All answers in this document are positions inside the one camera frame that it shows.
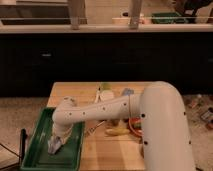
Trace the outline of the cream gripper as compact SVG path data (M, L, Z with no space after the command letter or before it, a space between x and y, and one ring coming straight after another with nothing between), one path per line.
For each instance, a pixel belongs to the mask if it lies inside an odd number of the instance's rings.
M58 137L63 144L65 144L68 138L71 136L73 125L60 126L53 125L53 136Z

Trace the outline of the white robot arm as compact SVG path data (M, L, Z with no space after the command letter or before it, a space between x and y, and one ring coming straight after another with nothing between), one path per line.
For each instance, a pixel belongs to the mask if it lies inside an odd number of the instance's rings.
M168 82L85 106L75 106L66 96L52 115L52 135L66 141L77 122L135 117L142 120L147 171L196 171L184 102Z

